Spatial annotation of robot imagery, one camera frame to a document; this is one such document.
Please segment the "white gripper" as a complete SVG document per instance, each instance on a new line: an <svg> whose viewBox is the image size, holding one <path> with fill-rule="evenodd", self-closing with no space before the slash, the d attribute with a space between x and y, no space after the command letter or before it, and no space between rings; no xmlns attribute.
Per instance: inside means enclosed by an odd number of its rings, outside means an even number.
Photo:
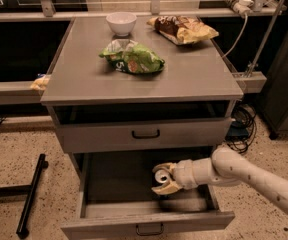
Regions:
<svg viewBox="0 0 288 240"><path fill-rule="evenodd" d="M152 191L157 195L169 195L181 189L189 190L198 186L193 175L192 160L181 160L177 164L171 162L158 164L152 169L152 172L156 173L159 170L164 170L170 175L173 174L175 181L169 181L153 187Z"/></svg>

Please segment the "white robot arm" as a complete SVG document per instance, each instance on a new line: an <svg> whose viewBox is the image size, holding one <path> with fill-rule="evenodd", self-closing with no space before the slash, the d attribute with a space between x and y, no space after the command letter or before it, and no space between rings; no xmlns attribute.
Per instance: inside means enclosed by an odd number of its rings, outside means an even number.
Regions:
<svg viewBox="0 0 288 240"><path fill-rule="evenodd" d="M288 180L249 162L236 151L217 148L210 158L156 165L152 172L157 195L169 195L200 185L232 186L246 183L288 215Z"/></svg>

